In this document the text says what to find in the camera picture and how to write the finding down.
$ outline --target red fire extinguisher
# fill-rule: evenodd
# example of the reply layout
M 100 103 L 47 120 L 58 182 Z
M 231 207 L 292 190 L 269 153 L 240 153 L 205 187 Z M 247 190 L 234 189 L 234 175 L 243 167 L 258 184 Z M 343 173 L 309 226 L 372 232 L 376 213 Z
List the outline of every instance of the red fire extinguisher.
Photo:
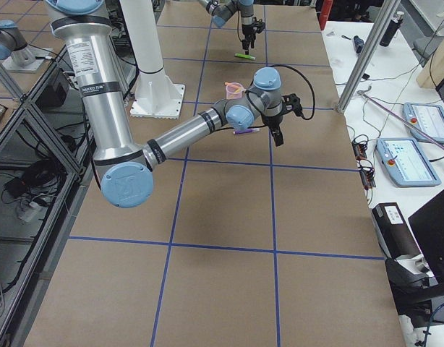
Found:
M 320 24 L 320 30 L 325 29 L 326 21 L 330 16 L 331 7 L 333 6 L 333 0 L 324 0 L 322 5 L 322 11 L 320 17 L 318 18 L 318 23 Z

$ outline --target green marker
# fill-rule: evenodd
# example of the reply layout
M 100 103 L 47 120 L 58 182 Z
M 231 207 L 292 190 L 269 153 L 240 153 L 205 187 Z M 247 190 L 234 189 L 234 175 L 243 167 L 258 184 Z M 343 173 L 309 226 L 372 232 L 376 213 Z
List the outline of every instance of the green marker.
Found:
M 249 60 L 256 60 L 255 56 L 250 56 L 249 54 L 235 53 L 235 57 L 243 58 L 243 59 L 249 59 Z

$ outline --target label on robot arm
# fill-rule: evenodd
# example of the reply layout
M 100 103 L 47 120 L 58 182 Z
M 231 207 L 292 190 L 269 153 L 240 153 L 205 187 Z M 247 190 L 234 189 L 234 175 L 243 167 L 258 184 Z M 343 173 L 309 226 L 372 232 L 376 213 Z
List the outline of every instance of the label on robot arm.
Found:
M 404 224 L 404 221 L 402 220 L 401 215 L 397 211 L 396 206 L 385 206 L 384 209 L 388 214 L 389 221 L 391 224 Z
M 97 61 L 90 42 L 73 43 L 67 48 L 76 77 L 98 72 Z

